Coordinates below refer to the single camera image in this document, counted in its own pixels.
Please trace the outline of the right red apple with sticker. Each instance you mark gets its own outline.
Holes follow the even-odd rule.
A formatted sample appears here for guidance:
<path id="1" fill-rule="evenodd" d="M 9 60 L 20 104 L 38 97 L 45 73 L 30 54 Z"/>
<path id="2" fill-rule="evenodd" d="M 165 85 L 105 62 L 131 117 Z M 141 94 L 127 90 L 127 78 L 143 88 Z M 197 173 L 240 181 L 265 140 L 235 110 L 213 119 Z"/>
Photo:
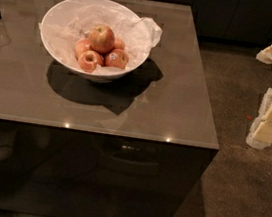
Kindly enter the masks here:
<path id="1" fill-rule="evenodd" d="M 106 67 L 125 69 L 128 61 L 129 57 L 125 50 L 117 48 L 105 55 L 104 64 Z"/>

